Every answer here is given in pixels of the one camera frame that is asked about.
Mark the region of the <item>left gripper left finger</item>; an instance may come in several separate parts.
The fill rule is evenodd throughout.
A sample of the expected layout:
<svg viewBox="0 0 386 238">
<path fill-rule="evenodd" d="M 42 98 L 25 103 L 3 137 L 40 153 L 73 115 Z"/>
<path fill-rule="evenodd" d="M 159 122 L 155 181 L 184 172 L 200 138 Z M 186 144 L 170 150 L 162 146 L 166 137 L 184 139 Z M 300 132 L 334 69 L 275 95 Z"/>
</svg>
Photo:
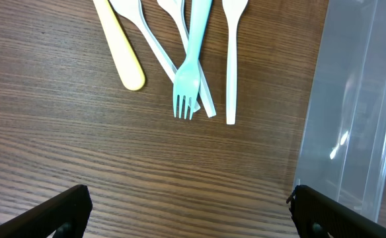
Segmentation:
<svg viewBox="0 0 386 238">
<path fill-rule="evenodd" d="M 78 184 L 0 225 L 0 237 L 82 237 L 93 203 Z"/>
</svg>

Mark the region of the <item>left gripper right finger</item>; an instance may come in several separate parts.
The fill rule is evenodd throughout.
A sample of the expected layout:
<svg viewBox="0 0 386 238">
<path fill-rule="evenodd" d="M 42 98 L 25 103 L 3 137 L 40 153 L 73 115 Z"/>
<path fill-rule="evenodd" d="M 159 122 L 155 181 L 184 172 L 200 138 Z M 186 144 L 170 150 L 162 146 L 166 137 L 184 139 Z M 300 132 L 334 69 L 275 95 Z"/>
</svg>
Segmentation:
<svg viewBox="0 0 386 238">
<path fill-rule="evenodd" d="M 297 185 L 286 202 L 301 238 L 386 238 L 386 228 L 306 185 Z"/>
</svg>

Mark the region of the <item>left clear plastic container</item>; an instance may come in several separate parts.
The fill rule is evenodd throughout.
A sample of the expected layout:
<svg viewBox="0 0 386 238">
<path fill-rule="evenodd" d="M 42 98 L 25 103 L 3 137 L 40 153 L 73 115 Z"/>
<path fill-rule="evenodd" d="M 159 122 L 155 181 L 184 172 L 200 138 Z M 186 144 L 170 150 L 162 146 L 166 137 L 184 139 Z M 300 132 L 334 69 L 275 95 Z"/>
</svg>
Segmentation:
<svg viewBox="0 0 386 238">
<path fill-rule="evenodd" d="M 294 185 L 377 221 L 386 180 L 386 0 L 331 0 Z"/>
</svg>

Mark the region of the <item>yellow plastic fork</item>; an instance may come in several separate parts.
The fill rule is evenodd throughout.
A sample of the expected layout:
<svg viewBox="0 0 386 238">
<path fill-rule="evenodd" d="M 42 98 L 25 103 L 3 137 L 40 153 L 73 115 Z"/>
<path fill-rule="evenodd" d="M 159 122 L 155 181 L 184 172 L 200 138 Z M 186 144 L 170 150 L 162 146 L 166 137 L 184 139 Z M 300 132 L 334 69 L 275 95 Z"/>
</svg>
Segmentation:
<svg viewBox="0 0 386 238">
<path fill-rule="evenodd" d="M 145 85 L 141 65 L 108 0 L 93 0 L 120 80 L 131 91 Z"/>
</svg>

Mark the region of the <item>light blue plastic fork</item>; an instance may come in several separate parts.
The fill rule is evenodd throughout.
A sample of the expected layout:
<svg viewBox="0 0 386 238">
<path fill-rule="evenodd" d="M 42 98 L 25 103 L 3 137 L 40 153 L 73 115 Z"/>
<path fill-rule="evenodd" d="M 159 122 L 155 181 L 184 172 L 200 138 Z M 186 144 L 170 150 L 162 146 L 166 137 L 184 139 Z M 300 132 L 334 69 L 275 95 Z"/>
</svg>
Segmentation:
<svg viewBox="0 0 386 238">
<path fill-rule="evenodd" d="M 173 85 L 174 116 L 179 118 L 192 118 L 198 97 L 205 106 L 213 102 L 199 62 L 211 7 L 212 0 L 192 0 L 186 58 L 175 74 Z"/>
</svg>

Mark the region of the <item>white plastic fork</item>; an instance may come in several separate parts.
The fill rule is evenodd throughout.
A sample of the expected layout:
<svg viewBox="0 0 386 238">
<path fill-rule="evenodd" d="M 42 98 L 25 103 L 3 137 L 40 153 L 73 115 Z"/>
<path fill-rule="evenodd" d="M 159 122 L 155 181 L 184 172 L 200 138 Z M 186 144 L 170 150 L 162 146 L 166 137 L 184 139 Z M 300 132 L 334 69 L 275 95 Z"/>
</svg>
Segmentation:
<svg viewBox="0 0 386 238">
<path fill-rule="evenodd" d="M 184 1 L 158 0 L 158 4 L 174 19 L 186 52 L 185 60 L 174 77 L 174 116 L 190 120 L 197 98 L 201 98 L 208 117 L 215 116 L 215 106 L 199 62 L 212 0 L 192 0 L 190 28 L 186 28 L 184 20 Z"/>
<path fill-rule="evenodd" d="M 237 110 L 237 29 L 248 0 L 223 0 L 228 25 L 226 74 L 226 123 L 235 124 Z"/>
<path fill-rule="evenodd" d="M 141 1 L 110 0 L 110 3 L 119 15 L 132 21 L 139 28 L 165 73 L 168 75 L 169 79 L 174 82 L 177 68 L 148 27 L 143 15 Z"/>
</svg>

